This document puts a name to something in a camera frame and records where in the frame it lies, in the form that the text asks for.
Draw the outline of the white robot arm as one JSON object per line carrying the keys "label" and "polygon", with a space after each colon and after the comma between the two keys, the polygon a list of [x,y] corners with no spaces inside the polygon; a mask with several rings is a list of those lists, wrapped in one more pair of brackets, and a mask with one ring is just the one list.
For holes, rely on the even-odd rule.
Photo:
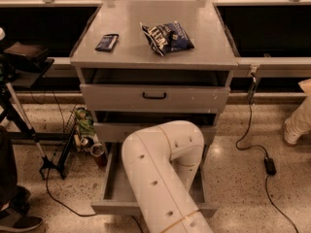
{"label": "white robot arm", "polygon": [[124,171],[150,233],[214,233],[190,196],[203,150],[201,130],[184,120],[124,140]]}

